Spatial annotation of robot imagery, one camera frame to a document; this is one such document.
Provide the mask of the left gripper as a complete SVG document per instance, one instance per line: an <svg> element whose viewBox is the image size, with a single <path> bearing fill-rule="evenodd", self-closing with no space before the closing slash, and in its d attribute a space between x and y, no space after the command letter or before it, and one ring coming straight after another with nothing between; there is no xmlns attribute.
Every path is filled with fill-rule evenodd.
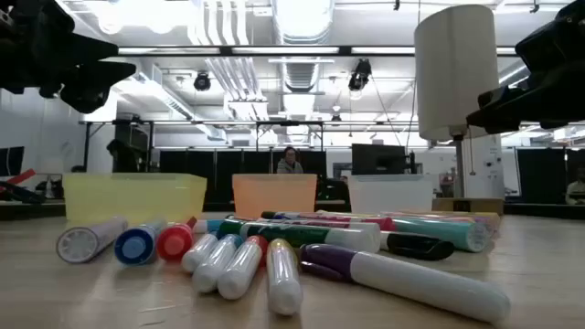
<svg viewBox="0 0 585 329"><path fill-rule="evenodd" d="M113 85L136 66L97 61L75 67L61 53L69 38L68 60L89 62L116 56L117 45L72 34L74 21L56 0L0 0L0 89L60 97L74 110L91 114L104 106Z"/></svg>

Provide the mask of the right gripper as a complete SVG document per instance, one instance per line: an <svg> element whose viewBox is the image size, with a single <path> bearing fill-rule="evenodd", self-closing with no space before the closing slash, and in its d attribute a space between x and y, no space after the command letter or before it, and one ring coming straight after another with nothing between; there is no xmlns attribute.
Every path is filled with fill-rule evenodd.
<svg viewBox="0 0 585 329"><path fill-rule="evenodd" d="M546 128L585 121L585 0L574 0L515 46L531 72L530 89L500 87L477 97L470 126L488 134L517 131L521 122Z"/></svg>

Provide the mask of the pink chunky highlighter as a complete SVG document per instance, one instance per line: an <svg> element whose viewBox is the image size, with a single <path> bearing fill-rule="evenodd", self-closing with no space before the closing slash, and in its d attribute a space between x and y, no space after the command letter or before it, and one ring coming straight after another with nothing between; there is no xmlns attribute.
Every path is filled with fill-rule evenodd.
<svg viewBox="0 0 585 329"><path fill-rule="evenodd" d="M382 212L381 215L387 215L392 218L417 218L417 219L428 219L428 220L441 220L441 221L457 221L457 222L473 222L479 224L490 224L489 220L484 218L474 218L469 216L458 216L458 215L442 215L442 214L425 214L425 213L409 213L409 212Z"/></svg>

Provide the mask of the green chunky highlighter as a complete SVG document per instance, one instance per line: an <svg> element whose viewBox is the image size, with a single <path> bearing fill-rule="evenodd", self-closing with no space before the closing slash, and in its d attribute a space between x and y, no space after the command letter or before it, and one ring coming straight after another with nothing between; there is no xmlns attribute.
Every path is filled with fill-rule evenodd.
<svg viewBox="0 0 585 329"><path fill-rule="evenodd" d="M427 218L392 218L396 231L421 234L451 242L456 249L482 252L492 233L484 224Z"/></svg>

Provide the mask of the red Expo marker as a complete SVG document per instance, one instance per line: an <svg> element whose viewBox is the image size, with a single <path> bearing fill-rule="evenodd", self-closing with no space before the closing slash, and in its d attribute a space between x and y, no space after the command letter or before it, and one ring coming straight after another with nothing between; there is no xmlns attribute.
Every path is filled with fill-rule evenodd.
<svg viewBox="0 0 585 329"><path fill-rule="evenodd" d="M373 223L383 231L395 231L396 226L390 217L370 216L336 212L273 212L263 211L263 219L322 220L346 223Z"/></svg>

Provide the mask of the purple cap SKK marker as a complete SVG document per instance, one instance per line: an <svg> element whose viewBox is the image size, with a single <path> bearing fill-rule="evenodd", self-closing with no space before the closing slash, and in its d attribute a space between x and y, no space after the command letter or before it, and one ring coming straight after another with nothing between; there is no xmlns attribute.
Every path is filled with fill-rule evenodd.
<svg viewBox="0 0 585 329"><path fill-rule="evenodd" d="M486 323L510 313L511 303L495 286L446 271L375 253L329 244L300 248L304 271L333 281L353 282Z"/></svg>

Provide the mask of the green Expo marker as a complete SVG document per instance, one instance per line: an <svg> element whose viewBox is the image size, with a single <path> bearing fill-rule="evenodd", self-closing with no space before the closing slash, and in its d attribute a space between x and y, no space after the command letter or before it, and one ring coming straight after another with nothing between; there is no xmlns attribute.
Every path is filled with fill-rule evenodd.
<svg viewBox="0 0 585 329"><path fill-rule="evenodd" d="M355 228L272 224L225 219L218 227L217 237L221 239L228 234L237 235L243 239L251 236L262 236L268 241L284 239L294 248L308 244L329 244L373 253L380 250L379 235Z"/></svg>

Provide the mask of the white shade wooden table lamp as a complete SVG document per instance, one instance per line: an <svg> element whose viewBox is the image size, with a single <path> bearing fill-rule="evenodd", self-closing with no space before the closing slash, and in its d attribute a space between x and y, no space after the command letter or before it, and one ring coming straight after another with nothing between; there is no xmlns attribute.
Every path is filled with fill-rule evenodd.
<svg viewBox="0 0 585 329"><path fill-rule="evenodd" d="M455 195L464 194L463 140L488 134L470 126L477 97L499 86L493 11L456 5L432 14L414 32L419 135L456 144Z"/></svg>

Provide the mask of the white pillar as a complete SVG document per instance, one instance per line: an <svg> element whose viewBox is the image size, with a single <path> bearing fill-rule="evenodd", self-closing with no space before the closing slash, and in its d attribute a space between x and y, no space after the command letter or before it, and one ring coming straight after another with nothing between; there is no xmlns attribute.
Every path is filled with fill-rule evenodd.
<svg viewBox="0 0 585 329"><path fill-rule="evenodd" d="M505 197L501 137L463 140L464 194L470 198Z"/></svg>

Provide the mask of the black computer monitor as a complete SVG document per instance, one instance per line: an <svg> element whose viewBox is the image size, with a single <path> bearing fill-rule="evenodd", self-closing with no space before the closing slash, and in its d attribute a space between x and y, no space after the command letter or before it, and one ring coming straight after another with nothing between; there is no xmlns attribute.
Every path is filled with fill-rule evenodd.
<svg viewBox="0 0 585 329"><path fill-rule="evenodd" d="M21 174L24 151L24 146L0 148L0 176Z"/></svg>
<svg viewBox="0 0 585 329"><path fill-rule="evenodd" d="M402 146L354 143L351 150L352 175L401 175L407 167Z"/></svg>

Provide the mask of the yellow translucent plastic bin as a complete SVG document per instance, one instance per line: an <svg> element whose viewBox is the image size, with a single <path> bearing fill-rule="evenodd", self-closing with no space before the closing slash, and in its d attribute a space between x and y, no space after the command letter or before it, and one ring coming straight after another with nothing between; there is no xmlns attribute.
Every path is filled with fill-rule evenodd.
<svg viewBox="0 0 585 329"><path fill-rule="evenodd" d="M124 218L131 226L164 219L184 223L203 212L207 179L189 174L67 174L66 218L75 225Z"/></svg>

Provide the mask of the red and black tool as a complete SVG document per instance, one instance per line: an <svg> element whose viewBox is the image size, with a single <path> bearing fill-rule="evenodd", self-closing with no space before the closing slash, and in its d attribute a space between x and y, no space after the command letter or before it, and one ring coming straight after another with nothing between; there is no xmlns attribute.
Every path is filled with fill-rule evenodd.
<svg viewBox="0 0 585 329"><path fill-rule="evenodd" d="M35 174L36 172L33 169L28 169L24 173L13 176L6 181L0 181L0 192L7 192L15 201L20 201L24 204L43 204L46 201L44 196L19 186L20 183L25 182Z"/></svg>

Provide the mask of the black partition panels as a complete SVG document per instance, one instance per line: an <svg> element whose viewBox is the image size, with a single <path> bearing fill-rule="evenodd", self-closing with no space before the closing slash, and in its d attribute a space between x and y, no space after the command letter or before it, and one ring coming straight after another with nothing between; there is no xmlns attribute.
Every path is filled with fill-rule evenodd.
<svg viewBox="0 0 585 329"><path fill-rule="evenodd" d="M163 173L191 174L207 179L206 204L234 203L232 176L236 174L277 174L277 164L282 152L248 151L227 149L163 150L160 153L160 169ZM317 175L318 184L325 173L325 154L302 154L303 174Z"/></svg>

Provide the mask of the clear plastic bin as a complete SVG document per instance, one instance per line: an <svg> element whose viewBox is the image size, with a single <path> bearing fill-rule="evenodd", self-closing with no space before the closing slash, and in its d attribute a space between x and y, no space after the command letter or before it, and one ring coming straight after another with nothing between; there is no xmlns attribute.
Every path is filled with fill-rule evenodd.
<svg viewBox="0 0 585 329"><path fill-rule="evenodd" d="M351 175L347 183L354 213L427 211L434 198L427 175Z"/></svg>

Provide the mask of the orange translucent plastic bin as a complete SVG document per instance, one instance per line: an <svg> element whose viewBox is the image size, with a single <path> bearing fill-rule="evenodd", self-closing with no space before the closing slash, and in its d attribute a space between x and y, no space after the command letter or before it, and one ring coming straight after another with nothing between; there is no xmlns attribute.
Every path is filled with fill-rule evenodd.
<svg viewBox="0 0 585 329"><path fill-rule="evenodd" d="M232 176L235 215L259 218L264 211L313 212L315 174L236 174Z"/></svg>

